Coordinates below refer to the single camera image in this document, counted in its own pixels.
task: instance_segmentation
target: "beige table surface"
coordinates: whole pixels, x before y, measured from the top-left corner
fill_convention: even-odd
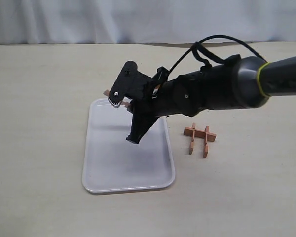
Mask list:
[[[269,61],[296,43],[257,43]],[[251,55],[212,47],[222,58]],[[154,75],[185,48],[0,46],[0,237],[296,237],[296,97],[260,109],[167,118],[176,181],[167,190],[94,196],[82,186],[88,109],[124,62]],[[198,70],[190,55],[173,72]],[[217,140],[187,155],[185,126]]]

